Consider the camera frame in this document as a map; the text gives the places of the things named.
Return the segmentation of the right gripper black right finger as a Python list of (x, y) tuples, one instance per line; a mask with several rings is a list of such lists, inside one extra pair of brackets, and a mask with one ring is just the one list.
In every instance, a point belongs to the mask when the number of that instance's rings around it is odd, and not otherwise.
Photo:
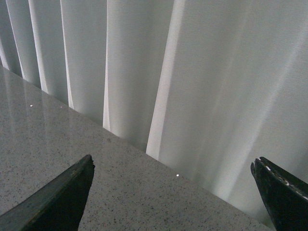
[(308, 229), (308, 184), (264, 157), (251, 164), (263, 203), (278, 231)]

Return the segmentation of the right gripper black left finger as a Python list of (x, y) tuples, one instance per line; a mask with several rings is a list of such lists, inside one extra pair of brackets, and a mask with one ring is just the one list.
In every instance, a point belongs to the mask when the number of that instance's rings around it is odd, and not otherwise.
[(76, 231), (94, 176), (86, 155), (0, 217), (2, 231)]

